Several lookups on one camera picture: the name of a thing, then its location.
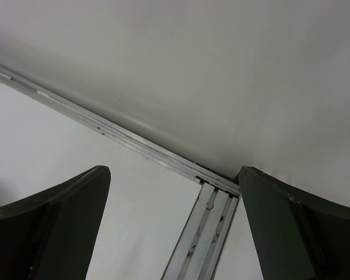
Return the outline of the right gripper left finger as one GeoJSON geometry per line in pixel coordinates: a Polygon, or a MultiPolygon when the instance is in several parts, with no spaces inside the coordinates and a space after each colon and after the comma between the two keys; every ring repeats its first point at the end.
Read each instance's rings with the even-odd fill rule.
{"type": "Polygon", "coordinates": [[[110,181],[95,166],[0,206],[0,279],[86,279],[110,181]]]}

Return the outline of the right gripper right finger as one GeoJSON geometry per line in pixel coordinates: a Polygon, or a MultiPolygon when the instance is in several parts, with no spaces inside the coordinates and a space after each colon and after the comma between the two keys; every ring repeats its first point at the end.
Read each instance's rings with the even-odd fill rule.
{"type": "Polygon", "coordinates": [[[264,279],[350,279],[350,207],[255,167],[238,182],[264,279]]]}

